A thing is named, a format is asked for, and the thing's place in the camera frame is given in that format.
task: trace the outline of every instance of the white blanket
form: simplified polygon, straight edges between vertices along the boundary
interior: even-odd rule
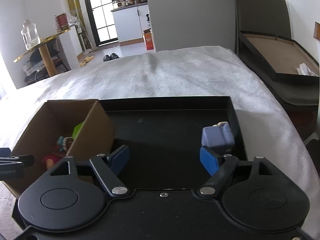
[[[21,88],[0,101],[0,146],[13,148],[48,99],[163,96],[231,96],[248,159],[265,156],[306,192],[303,229],[320,238],[320,180],[300,136],[257,75],[220,46],[124,57]]]

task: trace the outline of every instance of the clear water jug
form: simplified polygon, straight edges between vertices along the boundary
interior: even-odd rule
[[[23,37],[24,44],[27,50],[33,48],[34,46],[40,43],[40,38],[38,36],[36,25],[34,23],[31,23],[29,19],[25,20],[25,22],[23,23],[21,35]]]

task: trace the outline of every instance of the white tissue paper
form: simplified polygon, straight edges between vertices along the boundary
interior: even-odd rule
[[[318,77],[318,75],[312,72],[305,63],[300,64],[300,67],[297,68],[297,71],[299,75]]]

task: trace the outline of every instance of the black slipper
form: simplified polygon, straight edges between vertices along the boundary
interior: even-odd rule
[[[111,58],[109,57],[109,55],[105,55],[105,56],[103,57],[103,61],[109,61],[109,60],[111,60]]]
[[[111,58],[111,59],[116,59],[116,58],[119,58],[119,56],[118,56],[116,53],[112,53],[112,54],[110,55],[110,58]]]

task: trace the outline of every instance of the rice cooker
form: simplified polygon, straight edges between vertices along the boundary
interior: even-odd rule
[[[126,0],[115,0],[112,2],[113,8],[118,9],[126,6]]]

